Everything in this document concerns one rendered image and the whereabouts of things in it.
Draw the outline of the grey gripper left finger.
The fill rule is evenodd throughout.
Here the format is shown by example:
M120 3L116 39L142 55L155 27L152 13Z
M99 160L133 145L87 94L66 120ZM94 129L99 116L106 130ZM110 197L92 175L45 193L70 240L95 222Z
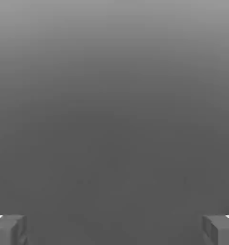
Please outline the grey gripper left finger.
M0 215L0 245L28 245L25 215Z

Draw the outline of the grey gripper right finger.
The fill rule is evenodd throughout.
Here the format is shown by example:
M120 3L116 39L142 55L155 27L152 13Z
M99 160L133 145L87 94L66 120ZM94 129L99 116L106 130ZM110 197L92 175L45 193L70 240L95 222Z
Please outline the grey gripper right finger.
M229 245L229 215L202 216L205 245Z

